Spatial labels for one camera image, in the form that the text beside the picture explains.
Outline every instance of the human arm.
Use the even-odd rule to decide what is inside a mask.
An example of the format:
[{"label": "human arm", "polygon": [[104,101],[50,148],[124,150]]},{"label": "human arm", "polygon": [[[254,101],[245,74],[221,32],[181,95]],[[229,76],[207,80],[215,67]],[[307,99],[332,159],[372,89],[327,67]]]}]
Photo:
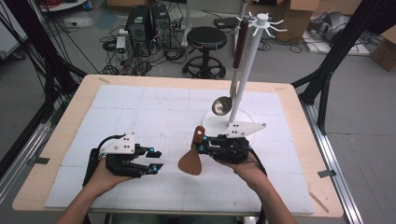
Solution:
[{"label": "human arm", "polygon": [[269,223],[297,223],[268,177],[259,168],[256,160],[251,158],[251,154],[249,154],[249,159],[244,163],[230,164],[221,162],[221,164],[232,168],[257,193]]},{"label": "human arm", "polygon": [[101,159],[90,181],[64,210],[56,223],[81,224],[96,198],[113,189],[119,183],[130,179],[132,178],[129,176],[111,174],[106,168],[106,158]]}]

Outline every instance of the concrete floor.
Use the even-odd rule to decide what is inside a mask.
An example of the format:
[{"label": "concrete floor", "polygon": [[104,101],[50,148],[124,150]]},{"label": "concrete floor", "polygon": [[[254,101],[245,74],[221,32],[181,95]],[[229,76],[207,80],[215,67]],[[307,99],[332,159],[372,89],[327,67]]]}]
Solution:
[{"label": "concrete floor", "polygon": [[[62,17],[76,10],[66,10]],[[73,40],[102,70],[106,65],[106,52],[101,37],[126,22],[99,8],[89,12],[95,25],[71,32]],[[194,19],[194,25],[212,25],[213,16]],[[70,40],[64,42],[75,66],[88,73],[96,73]],[[227,33],[227,46],[211,53],[222,60],[231,79],[233,34]],[[270,51],[258,51],[249,81],[291,83],[314,72],[325,55],[306,51],[293,53],[287,46],[271,44]],[[147,76],[184,77],[181,64],[162,63],[153,67]],[[349,189],[365,223],[396,223],[396,76],[364,56],[347,56],[336,70],[330,89],[326,130],[335,156],[348,183]],[[7,59],[0,63],[0,158],[17,139],[23,128],[44,101],[43,91],[29,60]],[[59,213],[18,212],[11,207],[30,165],[17,180],[12,191],[0,204],[2,223],[52,223]],[[97,223],[103,215],[95,215]],[[300,223],[347,223],[340,218],[298,218]]]}]

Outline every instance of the black desktop computer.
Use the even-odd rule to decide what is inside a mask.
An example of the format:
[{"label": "black desktop computer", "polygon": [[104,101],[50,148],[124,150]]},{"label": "black desktop computer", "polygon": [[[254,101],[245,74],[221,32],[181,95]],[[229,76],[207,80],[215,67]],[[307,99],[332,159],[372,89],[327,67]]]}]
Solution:
[{"label": "black desktop computer", "polygon": [[151,54],[150,45],[154,35],[149,6],[132,6],[125,31],[128,31],[134,56],[147,57]]},{"label": "black desktop computer", "polygon": [[170,17],[165,5],[155,5],[151,7],[152,19],[154,22],[154,34],[157,43],[164,49],[171,48]]}]

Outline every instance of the ladle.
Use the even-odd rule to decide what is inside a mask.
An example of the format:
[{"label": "ladle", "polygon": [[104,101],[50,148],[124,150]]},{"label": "ladle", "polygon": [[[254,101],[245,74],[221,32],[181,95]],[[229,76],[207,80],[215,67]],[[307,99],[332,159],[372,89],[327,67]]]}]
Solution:
[{"label": "ladle", "polygon": [[213,102],[212,111],[215,115],[224,116],[228,114],[233,108],[233,99],[236,95],[236,74],[238,72],[239,64],[245,46],[245,40],[248,33],[248,20],[241,21],[241,29],[239,30],[238,40],[236,42],[235,56],[233,57],[233,80],[231,82],[230,97],[220,96]]}]

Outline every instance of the spatula head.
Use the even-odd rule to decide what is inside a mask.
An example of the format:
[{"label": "spatula head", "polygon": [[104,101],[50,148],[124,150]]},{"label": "spatula head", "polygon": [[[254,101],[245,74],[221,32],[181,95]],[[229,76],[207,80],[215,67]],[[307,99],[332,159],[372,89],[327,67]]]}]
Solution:
[{"label": "spatula head", "polygon": [[202,171],[201,159],[195,148],[194,143],[201,143],[204,139],[205,128],[198,126],[195,128],[194,136],[192,138],[190,150],[178,161],[178,168],[189,174],[189,175],[199,175]]}]

